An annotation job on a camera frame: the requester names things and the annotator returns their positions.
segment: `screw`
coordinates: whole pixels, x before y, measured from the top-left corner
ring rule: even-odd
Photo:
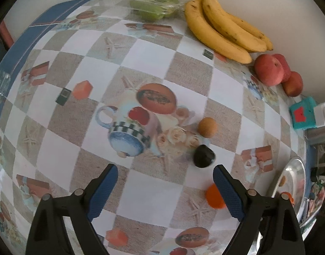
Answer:
[[[287,194],[282,194],[281,197],[284,200],[288,200],[289,199],[289,196]]]
[[[247,190],[247,193],[250,195],[250,196],[256,196],[257,195],[257,192],[254,190],[254,189],[248,189]]]
[[[45,195],[43,195],[42,199],[43,199],[43,200],[48,200],[48,199],[50,199],[50,194],[45,194]]]
[[[84,192],[83,189],[77,189],[77,190],[74,191],[74,194],[75,194],[76,196],[80,196],[80,195],[83,194],[83,192]]]

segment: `tan ball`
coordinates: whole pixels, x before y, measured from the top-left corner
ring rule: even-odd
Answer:
[[[217,129],[217,122],[210,117],[202,119],[198,125],[199,134],[205,138],[212,138],[216,134]]]

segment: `dark fruit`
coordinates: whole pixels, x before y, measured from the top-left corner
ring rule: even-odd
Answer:
[[[193,162],[196,167],[206,168],[210,166],[214,160],[216,160],[215,153],[206,145],[200,145],[195,149]]]

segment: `orange cube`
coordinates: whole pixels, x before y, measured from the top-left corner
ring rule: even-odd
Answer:
[[[126,233],[119,228],[113,228],[113,230],[107,231],[105,239],[116,247],[125,246],[128,242]]]
[[[93,86],[89,81],[82,81],[75,85],[72,92],[75,99],[86,99],[92,92]]]

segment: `green pear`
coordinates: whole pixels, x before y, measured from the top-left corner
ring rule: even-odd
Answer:
[[[165,10],[168,11],[168,13],[165,15],[165,17],[169,18],[174,15],[176,12],[176,5],[179,4],[179,0],[158,0],[161,3],[164,3]]]
[[[164,8],[150,1],[130,1],[133,9],[138,10],[136,13],[146,21],[157,21],[164,17]]]
[[[141,16],[142,19],[146,21],[157,21],[164,17],[164,9],[155,4],[145,4],[142,5],[140,10],[138,11],[138,15]]]

